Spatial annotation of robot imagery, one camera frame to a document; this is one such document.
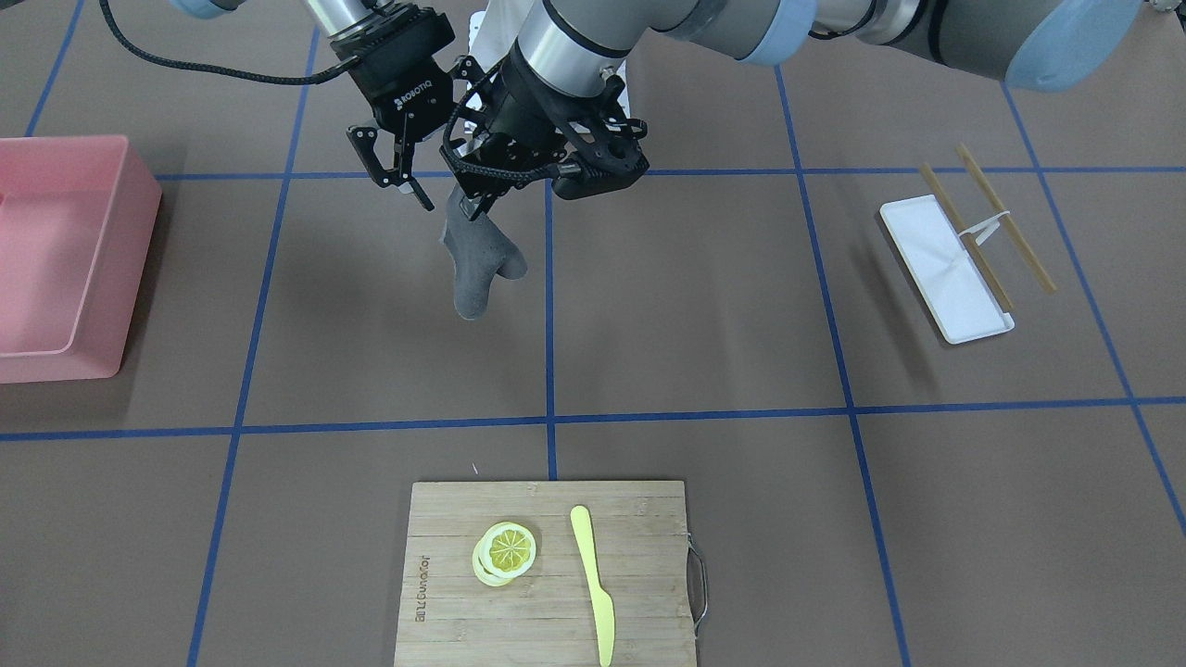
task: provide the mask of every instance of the plastic knife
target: plastic knife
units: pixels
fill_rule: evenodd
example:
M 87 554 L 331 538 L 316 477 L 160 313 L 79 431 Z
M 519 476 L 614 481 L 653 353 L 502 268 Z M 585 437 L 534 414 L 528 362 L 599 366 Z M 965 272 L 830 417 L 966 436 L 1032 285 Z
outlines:
M 573 534 L 576 536 L 576 547 L 581 552 L 581 565 L 585 566 L 585 580 L 589 585 L 589 599 L 593 602 L 593 623 L 597 625 L 597 655 L 601 667 L 610 667 L 613 660 L 613 599 L 610 593 L 601 589 L 601 580 L 597 572 L 597 548 L 593 544 L 593 520 L 589 510 L 584 504 L 579 504 L 568 513 L 568 519 L 573 522 Z

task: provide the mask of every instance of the pink plastic box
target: pink plastic box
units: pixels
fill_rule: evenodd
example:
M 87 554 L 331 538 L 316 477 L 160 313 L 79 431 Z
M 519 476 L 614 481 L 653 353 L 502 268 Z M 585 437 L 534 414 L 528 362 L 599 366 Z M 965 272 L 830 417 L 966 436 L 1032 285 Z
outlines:
M 0 139 L 0 383 L 115 375 L 159 205 L 127 136 Z

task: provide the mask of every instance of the wooden cutting board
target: wooden cutting board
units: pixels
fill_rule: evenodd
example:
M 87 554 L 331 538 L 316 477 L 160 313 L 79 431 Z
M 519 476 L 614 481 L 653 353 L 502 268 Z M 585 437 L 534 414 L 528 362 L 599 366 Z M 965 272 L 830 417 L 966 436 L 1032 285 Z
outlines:
M 598 665 L 597 631 L 568 513 L 593 517 L 617 618 L 614 666 L 695 667 L 683 482 L 420 482 L 412 487 L 395 667 Z M 490 587 L 474 545 L 514 521 L 536 539 L 522 577 Z

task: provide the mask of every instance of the wooden dowel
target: wooden dowel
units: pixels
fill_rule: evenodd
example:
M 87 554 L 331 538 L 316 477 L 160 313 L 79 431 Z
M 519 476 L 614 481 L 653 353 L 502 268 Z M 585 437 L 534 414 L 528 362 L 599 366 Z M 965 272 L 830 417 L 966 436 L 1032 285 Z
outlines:
M 970 173 L 976 180 L 976 185 L 980 185 L 980 190 L 986 197 L 988 197 L 988 203 L 996 209 L 996 212 L 1000 214 L 1008 210 L 1005 208 L 1005 202 L 1001 201 L 1001 197 L 996 195 L 996 190 L 993 189 L 993 184 L 988 182 L 988 177 L 984 176 L 984 170 L 980 169 L 980 165 L 976 164 L 976 159 L 971 157 L 971 151 L 961 144 L 959 147 L 956 148 L 956 153 L 959 154 L 959 159 L 962 159 L 964 166 L 968 167 L 968 173 Z M 1045 290 L 1047 294 L 1057 292 L 1058 285 L 1054 285 L 1050 273 L 1046 272 L 1046 267 L 1041 265 L 1041 261 L 1038 259 L 1038 254 L 1034 253 L 1033 247 L 1021 234 L 1021 228 L 1018 227 L 1016 222 L 1014 222 L 1013 216 L 1001 216 L 1001 224 L 1005 227 L 1005 230 L 1009 233 L 1009 239 L 1013 239 L 1013 243 L 1021 253 L 1021 258 L 1026 260 L 1027 265 L 1029 265 L 1029 269 L 1034 272 L 1034 277 L 1038 278 L 1038 282 L 1041 284 L 1042 290 Z
M 964 224 L 963 217 L 959 216 L 959 211 L 956 210 L 955 203 L 951 201 L 951 196 L 948 191 L 943 189 L 943 184 L 939 183 L 939 177 L 935 176 L 935 170 L 931 165 L 924 164 L 920 170 L 923 178 L 926 180 L 926 185 L 931 188 L 931 192 L 935 193 L 936 201 L 939 202 L 939 207 L 943 209 L 944 215 L 951 221 L 951 227 L 955 228 L 956 233 L 961 233 L 968 229 Z M 997 305 L 1005 312 L 1013 311 L 1013 301 L 1009 296 L 1005 293 L 1005 287 L 1001 286 L 1001 281 L 996 278 L 993 272 L 993 267 L 988 266 L 988 260 L 984 258 L 984 253 L 980 250 L 980 246 L 976 244 L 976 239 L 971 234 L 962 234 L 959 241 L 963 243 L 968 254 L 971 255 L 971 261 L 976 263 L 976 268 L 980 269 L 980 274 L 984 277 L 984 281 L 988 282 L 988 288 L 991 290 L 993 297 L 996 299 Z

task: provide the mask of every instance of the lemon slice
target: lemon slice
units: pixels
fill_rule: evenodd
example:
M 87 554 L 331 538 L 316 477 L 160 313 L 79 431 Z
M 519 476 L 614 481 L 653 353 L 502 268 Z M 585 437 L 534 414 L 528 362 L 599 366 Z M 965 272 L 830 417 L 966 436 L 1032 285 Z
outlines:
M 505 586 L 506 584 L 510 584 L 511 582 L 515 580 L 515 579 L 505 579 L 503 577 L 496 577 L 490 572 L 486 572 L 486 568 L 482 566 L 482 560 L 478 559 L 478 552 L 480 551 L 482 551 L 482 542 L 478 542 L 473 547 L 473 574 L 478 578 L 479 582 L 486 584 L 487 586 L 493 586 L 497 589 L 499 586 Z
M 495 577 L 514 579 L 535 563 L 535 535 L 518 523 L 496 523 L 478 541 L 478 560 Z

